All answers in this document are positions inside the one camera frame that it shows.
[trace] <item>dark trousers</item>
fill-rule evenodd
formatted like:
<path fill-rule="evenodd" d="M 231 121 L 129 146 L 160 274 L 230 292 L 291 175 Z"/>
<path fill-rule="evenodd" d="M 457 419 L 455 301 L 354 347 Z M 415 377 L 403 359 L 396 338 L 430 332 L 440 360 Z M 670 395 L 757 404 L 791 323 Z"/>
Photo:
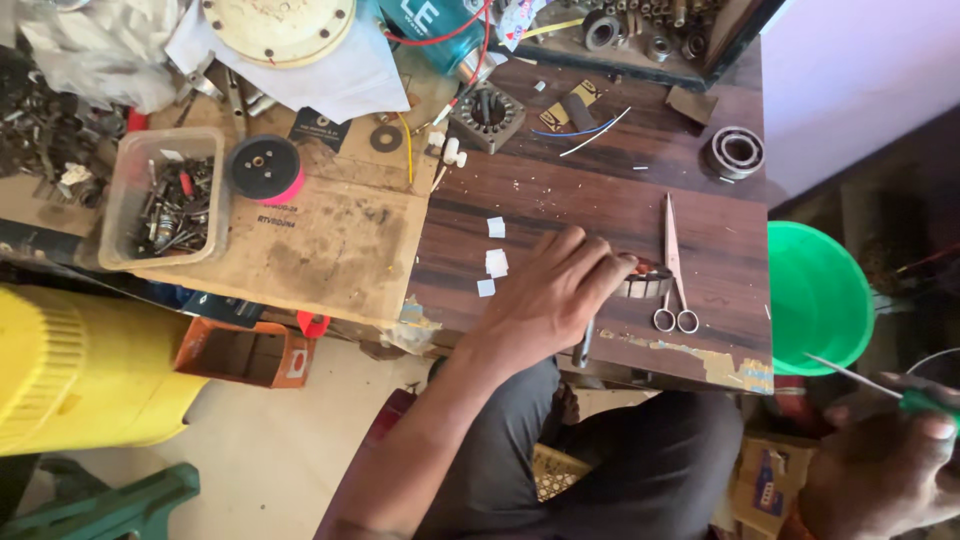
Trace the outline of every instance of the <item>dark trousers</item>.
<path fill-rule="evenodd" d="M 594 469 L 539 503 L 531 461 L 559 380 L 548 358 L 493 393 L 416 538 L 702 540 L 740 448 L 733 401 L 662 392 L 590 416 L 555 447 Z"/>

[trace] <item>man's right hand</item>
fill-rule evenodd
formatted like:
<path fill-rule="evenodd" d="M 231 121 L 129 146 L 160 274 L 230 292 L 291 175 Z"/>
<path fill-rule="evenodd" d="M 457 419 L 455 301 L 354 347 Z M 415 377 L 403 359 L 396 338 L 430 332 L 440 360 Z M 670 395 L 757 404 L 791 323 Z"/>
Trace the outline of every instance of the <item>man's right hand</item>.
<path fill-rule="evenodd" d="M 841 423 L 852 418 L 849 410 L 828 413 Z M 804 524 L 818 540 L 873 540 L 960 515 L 956 437 L 953 418 L 930 411 L 841 428 L 810 464 L 799 498 Z"/>
<path fill-rule="evenodd" d="M 584 337 L 584 328 L 636 268 L 579 227 L 546 233 L 496 294 L 457 349 L 473 350 L 505 380 Z"/>

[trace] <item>water bottle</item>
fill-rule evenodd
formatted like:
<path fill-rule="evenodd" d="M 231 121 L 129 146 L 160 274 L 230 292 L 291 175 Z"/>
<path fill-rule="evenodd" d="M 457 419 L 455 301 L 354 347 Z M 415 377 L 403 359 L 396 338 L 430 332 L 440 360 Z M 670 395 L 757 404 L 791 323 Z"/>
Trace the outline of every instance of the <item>water bottle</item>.
<path fill-rule="evenodd" d="M 464 5 L 464 0 L 379 0 L 380 9 L 403 30 L 408 39 L 421 41 L 431 37 L 443 36 L 460 28 L 470 19 L 472 12 Z M 482 2 L 474 1 L 476 7 Z M 480 60 L 480 48 L 483 46 L 483 28 L 481 22 L 474 21 L 463 32 L 439 43 L 417 47 L 430 62 L 444 75 L 456 75 L 463 82 L 469 81 Z M 477 74 L 477 81 L 483 81 L 496 67 L 489 56 Z"/>

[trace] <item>dark wood grain surface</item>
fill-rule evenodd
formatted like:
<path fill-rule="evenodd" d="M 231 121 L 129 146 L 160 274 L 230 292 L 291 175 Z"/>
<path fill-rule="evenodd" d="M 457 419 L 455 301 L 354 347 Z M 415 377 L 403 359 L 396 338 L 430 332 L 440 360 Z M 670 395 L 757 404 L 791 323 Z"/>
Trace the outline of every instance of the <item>dark wood grain surface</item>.
<path fill-rule="evenodd" d="M 616 251 L 662 260 L 661 203 L 669 191 L 686 298 L 701 327 L 691 335 L 659 332 L 651 324 L 659 301 L 611 298 L 597 316 L 590 357 L 772 392 L 766 181 L 760 171 L 737 184 L 723 183 L 700 157 L 721 127 L 743 126 L 762 137 L 755 49 L 744 55 L 744 69 L 710 91 L 720 102 L 705 130 L 663 103 L 666 86 L 629 80 L 614 85 L 601 73 L 521 61 L 499 66 L 491 80 L 527 106 L 524 128 L 497 154 L 468 150 L 467 166 L 447 171 L 430 199 L 407 296 L 416 295 L 430 320 L 467 331 L 488 301 L 478 297 L 476 286 L 488 277 L 486 251 L 502 248 L 517 268 L 543 232 L 567 225 L 607 238 Z M 603 92 L 590 107 L 600 123 L 632 109 L 591 144 L 561 158 L 586 137 L 531 130 L 546 131 L 537 115 L 584 79 Z M 534 89 L 537 81 L 547 83 L 543 92 Z M 496 216 L 506 222 L 506 238 L 488 237 L 486 220 Z"/>

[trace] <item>green plastic stool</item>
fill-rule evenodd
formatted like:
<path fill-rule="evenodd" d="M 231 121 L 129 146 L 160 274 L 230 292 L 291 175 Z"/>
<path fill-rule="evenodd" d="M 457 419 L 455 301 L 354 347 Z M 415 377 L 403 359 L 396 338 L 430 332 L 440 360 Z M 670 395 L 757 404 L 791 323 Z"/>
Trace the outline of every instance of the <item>green plastic stool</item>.
<path fill-rule="evenodd" d="M 131 532 L 166 540 L 170 511 L 199 493 L 200 473 L 181 463 L 120 489 L 49 503 L 0 528 L 0 540 L 115 540 Z"/>

